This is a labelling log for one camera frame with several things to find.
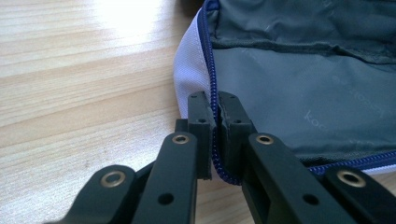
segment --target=metal grommet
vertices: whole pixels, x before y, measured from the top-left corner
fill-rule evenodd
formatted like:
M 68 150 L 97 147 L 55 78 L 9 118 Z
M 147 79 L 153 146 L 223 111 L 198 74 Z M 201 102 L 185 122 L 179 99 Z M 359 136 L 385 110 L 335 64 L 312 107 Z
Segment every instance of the metal grommet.
M 186 135 L 179 134 L 173 137 L 172 141 L 176 144 L 186 144 L 190 141 L 190 138 Z
M 363 188 L 366 186 L 366 181 L 359 175 L 350 171 L 341 170 L 337 172 L 337 177 L 345 184 L 355 188 Z
M 263 145 L 271 145 L 274 143 L 274 139 L 268 135 L 259 135 L 256 137 L 256 141 Z
M 108 181 L 108 178 L 111 176 L 115 176 L 117 175 L 117 179 L 113 180 L 113 181 Z M 105 187 L 105 188 L 114 188 L 120 184 L 122 184 L 122 182 L 124 182 L 125 180 L 125 173 L 122 171 L 112 171 L 109 172 L 107 174 L 105 174 L 102 179 L 100 180 L 100 184 Z

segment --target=light wood surface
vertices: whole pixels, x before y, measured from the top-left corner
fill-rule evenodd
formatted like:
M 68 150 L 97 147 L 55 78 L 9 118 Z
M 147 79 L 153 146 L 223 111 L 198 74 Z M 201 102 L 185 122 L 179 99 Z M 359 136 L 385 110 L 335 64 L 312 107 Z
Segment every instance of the light wood surface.
M 191 20 L 177 0 L 0 2 L 0 223 L 60 219 L 95 171 L 155 160 Z M 198 184 L 197 223 L 252 222 L 240 188 Z

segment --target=clamp jaw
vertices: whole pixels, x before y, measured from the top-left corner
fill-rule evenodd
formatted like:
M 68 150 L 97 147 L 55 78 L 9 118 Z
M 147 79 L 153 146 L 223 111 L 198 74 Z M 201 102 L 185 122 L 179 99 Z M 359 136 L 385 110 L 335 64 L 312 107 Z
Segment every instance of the clamp jaw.
M 256 223 L 396 220 L 396 198 L 370 176 L 346 166 L 314 176 L 280 139 L 257 133 L 236 96 L 220 92 L 219 101 L 215 122 L 205 94 L 192 94 L 189 118 L 177 120 L 155 162 L 138 172 L 120 165 L 96 172 L 53 223 L 193 223 L 197 179 L 211 178 L 212 148 L 216 169 L 239 180 Z

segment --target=zipper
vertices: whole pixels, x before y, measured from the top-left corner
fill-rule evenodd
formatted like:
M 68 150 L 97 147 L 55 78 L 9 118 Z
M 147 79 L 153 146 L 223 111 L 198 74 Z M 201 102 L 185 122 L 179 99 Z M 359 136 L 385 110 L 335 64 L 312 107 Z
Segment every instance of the zipper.
M 206 67 L 210 79 L 210 107 L 213 112 L 213 118 L 217 124 L 219 124 L 218 83 L 216 77 L 215 60 L 212 51 L 212 43 L 210 40 L 210 34 L 208 32 L 209 29 L 207 26 L 208 25 L 207 11 L 218 10 L 218 9 L 219 9 L 218 0 L 206 0 L 202 6 L 202 9 L 198 13 L 198 20 L 197 20 L 198 33 L 201 39 L 201 46 L 203 49 Z M 221 161 L 221 157 L 219 155 L 217 128 L 213 130 L 212 136 L 213 136 L 212 161 L 216 169 L 216 172 L 218 173 L 219 177 L 225 182 L 233 185 L 241 185 L 242 181 L 240 178 L 230 174 L 224 169 L 223 163 Z M 307 169 L 313 174 L 323 175 L 328 168 L 338 165 L 347 165 L 360 170 L 374 170 L 374 169 L 380 169 L 381 167 L 389 167 L 395 164 L 396 164 L 396 151 L 391 151 L 391 152 L 365 157 L 361 159 L 351 160 L 351 161 L 340 161 L 326 165 L 313 166 Z
M 209 73 L 210 79 L 210 107 L 213 112 L 213 118 L 217 124 L 219 124 L 219 110 L 218 110 L 218 82 L 216 78 L 216 67 L 215 60 L 213 57 L 212 43 L 210 41 L 209 29 L 207 27 L 207 11 L 219 9 L 218 1 L 205 1 L 198 14 L 198 33 L 201 39 L 201 45 L 204 52 L 205 62 L 207 66 L 207 71 Z M 232 185 L 241 185 L 241 180 L 224 169 L 218 148 L 218 131 L 217 128 L 213 130 L 212 133 L 212 161 L 216 172 L 219 177 Z
M 379 167 L 387 167 L 396 164 L 396 151 L 386 152 L 351 161 L 339 161 L 326 165 L 309 167 L 308 170 L 315 175 L 324 175 L 332 166 L 346 165 L 360 170 L 372 170 Z

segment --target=white fabric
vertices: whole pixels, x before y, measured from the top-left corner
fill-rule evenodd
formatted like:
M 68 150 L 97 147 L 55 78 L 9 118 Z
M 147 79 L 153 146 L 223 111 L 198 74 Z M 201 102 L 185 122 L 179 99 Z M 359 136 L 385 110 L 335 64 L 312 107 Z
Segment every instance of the white fabric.
M 396 172 L 396 164 L 389 166 L 381 166 L 374 169 L 363 170 L 367 175 L 381 175 L 391 172 Z
M 210 100 L 210 78 L 198 33 L 198 13 L 181 39 L 174 61 L 174 81 L 180 115 L 188 117 L 187 98 L 204 91 Z

